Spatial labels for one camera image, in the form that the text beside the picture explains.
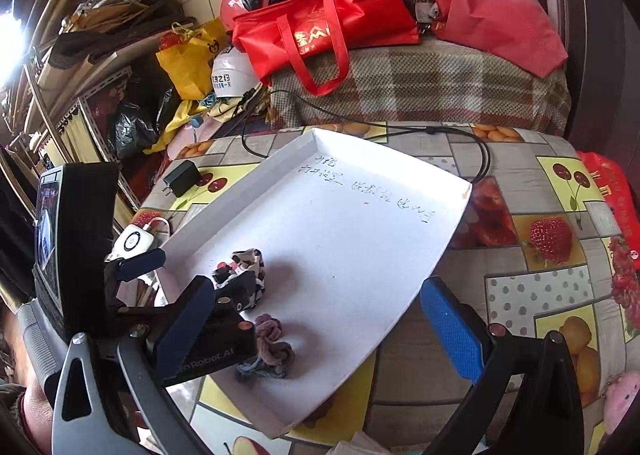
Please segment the person's left hand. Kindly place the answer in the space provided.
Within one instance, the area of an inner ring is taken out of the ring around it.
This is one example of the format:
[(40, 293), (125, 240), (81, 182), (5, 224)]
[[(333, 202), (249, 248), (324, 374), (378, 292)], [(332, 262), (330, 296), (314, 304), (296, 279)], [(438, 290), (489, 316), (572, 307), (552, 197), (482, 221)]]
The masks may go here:
[(1, 453), (50, 454), (52, 421), (17, 317), (1, 307)]

